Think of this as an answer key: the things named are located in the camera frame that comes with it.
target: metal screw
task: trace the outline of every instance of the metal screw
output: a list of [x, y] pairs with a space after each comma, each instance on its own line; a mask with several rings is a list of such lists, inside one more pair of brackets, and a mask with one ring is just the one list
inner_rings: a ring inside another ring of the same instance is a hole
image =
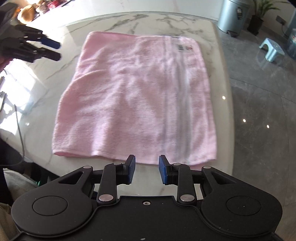
[[191, 202], [194, 200], [194, 196], [190, 195], [190, 194], [184, 194], [180, 197], [181, 201], [183, 202]]
[[102, 202], [109, 202], [113, 200], [113, 196], [111, 194], [103, 194], [99, 196], [99, 200]]

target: gray tile floor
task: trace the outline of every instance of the gray tile floor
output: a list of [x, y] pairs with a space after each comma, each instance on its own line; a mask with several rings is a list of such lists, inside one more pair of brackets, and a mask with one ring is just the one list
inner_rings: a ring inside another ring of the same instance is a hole
[[235, 120], [233, 175], [274, 195], [283, 206], [277, 233], [296, 240], [296, 61], [269, 63], [260, 43], [269, 37], [219, 30], [228, 65]]

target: plastic stool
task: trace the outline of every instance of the plastic stool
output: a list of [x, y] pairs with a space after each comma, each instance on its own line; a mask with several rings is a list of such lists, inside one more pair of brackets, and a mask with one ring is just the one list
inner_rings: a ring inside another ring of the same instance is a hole
[[279, 46], [278, 43], [274, 42], [273, 40], [266, 38], [259, 47], [262, 49], [265, 44], [268, 46], [268, 52], [265, 55], [267, 61], [272, 62], [278, 55], [285, 55], [281, 46]]

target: brown object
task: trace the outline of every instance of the brown object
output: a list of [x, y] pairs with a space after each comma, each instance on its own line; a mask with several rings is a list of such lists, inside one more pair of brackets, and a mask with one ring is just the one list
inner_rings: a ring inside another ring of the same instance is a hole
[[49, 8], [47, 7], [45, 2], [41, 6], [36, 8], [36, 12], [38, 12], [40, 15], [45, 14], [48, 11]]
[[40, 1], [37, 3], [37, 5], [38, 5], [38, 6], [41, 6], [43, 3], [44, 3], [44, 0], [40, 0]]
[[35, 12], [35, 8], [32, 5], [28, 5], [21, 9], [20, 13], [17, 16], [17, 19], [23, 24], [28, 24], [34, 19]]
[[20, 12], [20, 8], [17, 7], [17, 9], [15, 10], [15, 13], [13, 14], [13, 17], [12, 18], [16, 18], [17, 15], [19, 14], [19, 12]]

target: sunlight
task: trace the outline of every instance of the sunlight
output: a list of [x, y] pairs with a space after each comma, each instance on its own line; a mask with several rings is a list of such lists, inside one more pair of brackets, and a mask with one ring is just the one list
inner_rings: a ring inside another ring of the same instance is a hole
[[2, 123], [0, 128], [15, 135], [17, 132], [17, 120], [14, 105], [20, 110], [20, 112], [17, 112], [17, 117], [20, 121], [23, 115], [21, 112], [25, 110], [30, 100], [31, 90], [36, 81], [34, 76], [31, 75], [30, 68], [19, 59], [11, 61], [5, 68], [5, 71], [1, 72], [0, 76], [5, 77], [0, 91], [4, 91], [7, 94], [1, 112]]

